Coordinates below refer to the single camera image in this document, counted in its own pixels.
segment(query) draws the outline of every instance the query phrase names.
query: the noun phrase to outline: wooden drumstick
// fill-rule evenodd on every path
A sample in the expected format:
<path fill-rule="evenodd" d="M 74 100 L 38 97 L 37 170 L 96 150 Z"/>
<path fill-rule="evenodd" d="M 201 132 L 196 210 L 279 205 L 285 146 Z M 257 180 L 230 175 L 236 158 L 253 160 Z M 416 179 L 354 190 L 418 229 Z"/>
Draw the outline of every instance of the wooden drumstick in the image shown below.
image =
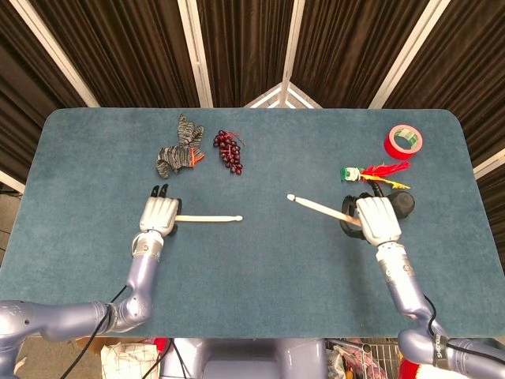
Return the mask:
<path fill-rule="evenodd" d="M 242 221 L 242 216 L 175 216 L 176 222 L 183 223 L 229 223 L 232 221 Z"/>
<path fill-rule="evenodd" d="M 297 202 L 300 205 L 304 205 L 307 208 L 311 208 L 315 211 L 324 213 L 325 215 L 335 217 L 336 219 L 346 221 L 347 223 L 352 223 L 353 225 L 356 225 L 357 227 L 361 226 L 360 220 L 355 219 L 354 217 L 346 215 L 342 212 L 335 211 L 334 209 L 331 209 L 329 207 L 325 207 L 324 205 L 317 204 L 314 201 L 304 199 L 303 197 L 296 197 L 292 193 L 289 193 L 287 195 L 287 198 L 288 198 L 288 200 Z"/>

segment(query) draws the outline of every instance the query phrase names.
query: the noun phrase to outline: grape bunch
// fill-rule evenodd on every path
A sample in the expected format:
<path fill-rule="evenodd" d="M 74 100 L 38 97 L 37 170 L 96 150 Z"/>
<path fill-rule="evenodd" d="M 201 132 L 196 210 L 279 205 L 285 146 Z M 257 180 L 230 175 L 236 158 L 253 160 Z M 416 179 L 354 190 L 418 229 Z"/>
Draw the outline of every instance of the grape bunch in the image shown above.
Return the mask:
<path fill-rule="evenodd" d="M 240 163 L 240 146 L 234 141 L 235 134 L 220 130 L 214 137 L 214 147 L 219 148 L 219 154 L 226 168 L 232 174 L 241 175 L 244 167 Z"/>

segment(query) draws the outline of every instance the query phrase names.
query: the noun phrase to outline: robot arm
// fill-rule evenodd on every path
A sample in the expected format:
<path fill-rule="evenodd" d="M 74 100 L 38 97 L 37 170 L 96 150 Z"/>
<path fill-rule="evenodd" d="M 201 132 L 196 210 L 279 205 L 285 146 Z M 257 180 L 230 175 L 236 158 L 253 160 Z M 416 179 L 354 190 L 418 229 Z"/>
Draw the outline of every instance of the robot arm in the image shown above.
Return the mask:
<path fill-rule="evenodd" d="M 398 346 L 405 357 L 411 362 L 438 366 L 471 378 L 505 379 L 505 352 L 468 339 L 450 339 L 447 344 L 447 334 L 433 319 L 432 309 L 425 300 L 406 251 L 397 243 L 402 232 L 389 199 L 361 198 L 356 201 L 356 206 L 363 234 L 378 249 L 376 259 L 396 309 L 416 321 L 415 326 L 398 334 Z"/>
<path fill-rule="evenodd" d="M 46 306 L 0 301 L 0 379 L 16 378 L 17 355 L 29 336 L 40 334 L 45 340 L 62 341 L 89 336 L 97 328 L 97 334 L 126 332 L 150 318 L 163 237 L 175 234 L 175 216 L 181 211 L 179 199 L 166 197 L 167 187 L 159 191 L 156 186 L 145 205 L 140 233 L 132 243 L 133 262 L 126 282 L 132 293 L 118 306 L 103 302 Z"/>

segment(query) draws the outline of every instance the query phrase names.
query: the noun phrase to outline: red tape roll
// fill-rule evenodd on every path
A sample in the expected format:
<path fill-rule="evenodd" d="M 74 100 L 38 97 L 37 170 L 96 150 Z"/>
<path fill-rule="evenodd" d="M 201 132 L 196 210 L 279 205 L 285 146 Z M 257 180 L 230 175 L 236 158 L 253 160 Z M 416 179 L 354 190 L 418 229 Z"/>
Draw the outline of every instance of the red tape roll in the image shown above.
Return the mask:
<path fill-rule="evenodd" d="M 401 137 L 407 140 L 410 148 L 400 147 L 395 137 Z M 387 154 L 398 160 L 406 160 L 416 155 L 423 146 L 423 137 L 416 129 L 409 125 L 397 125 L 386 136 L 384 148 Z"/>

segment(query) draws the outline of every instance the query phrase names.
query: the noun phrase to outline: blue table surface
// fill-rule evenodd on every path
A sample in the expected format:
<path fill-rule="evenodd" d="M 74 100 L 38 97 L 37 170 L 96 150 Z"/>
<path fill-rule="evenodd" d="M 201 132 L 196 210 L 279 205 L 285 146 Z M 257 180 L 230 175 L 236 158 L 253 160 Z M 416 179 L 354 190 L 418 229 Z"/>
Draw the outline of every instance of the blue table surface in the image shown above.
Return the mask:
<path fill-rule="evenodd" d="M 165 181 L 156 156 L 177 144 L 180 113 L 205 126 L 207 156 Z M 392 177 L 416 200 L 400 224 L 417 278 L 452 336 L 503 336 L 505 280 L 462 128 L 443 110 L 56 111 L 0 268 L 0 298 L 109 301 L 125 283 L 145 200 L 168 182 L 184 214 L 244 220 L 185 223 L 166 238 L 153 317 L 128 335 L 396 336 L 409 322 L 395 311 L 375 248 L 286 194 L 340 208 L 347 194 L 370 191 L 340 182 L 339 170 L 395 163 L 383 139 L 402 123 L 424 138 L 412 167 Z M 247 144 L 240 177 L 212 147 L 220 129 Z"/>

